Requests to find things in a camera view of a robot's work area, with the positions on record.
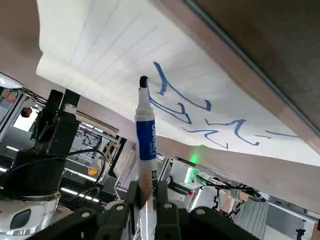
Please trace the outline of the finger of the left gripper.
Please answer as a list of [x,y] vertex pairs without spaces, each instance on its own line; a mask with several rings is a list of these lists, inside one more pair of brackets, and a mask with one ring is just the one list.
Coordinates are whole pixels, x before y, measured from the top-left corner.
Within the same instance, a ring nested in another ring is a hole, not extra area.
[[47,100],[47,109],[52,112],[57,111],[60,107],[62,98],[62,92],[58,90],[51,90]]
[[79,94],[69,89],[66,89],[63,96],[63,111],[70,114],[75,114],[77,111],[79,99],[80,99]]

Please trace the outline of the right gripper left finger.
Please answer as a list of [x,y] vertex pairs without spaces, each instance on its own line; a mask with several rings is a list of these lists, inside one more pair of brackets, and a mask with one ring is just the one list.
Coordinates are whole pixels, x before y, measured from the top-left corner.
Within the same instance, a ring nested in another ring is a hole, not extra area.
[[102,212],[83,207],[32,235],[33,240],[131,240],[139,221],[141,190],[129,185],[124,202]]

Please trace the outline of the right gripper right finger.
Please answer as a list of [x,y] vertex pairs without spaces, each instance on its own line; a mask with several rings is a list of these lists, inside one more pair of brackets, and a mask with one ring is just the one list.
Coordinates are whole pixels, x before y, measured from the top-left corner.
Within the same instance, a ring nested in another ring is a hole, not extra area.
[[156,189],[156,240],[251,240],[253,235],[206,206],[187,212],[168,199],[166,181]]

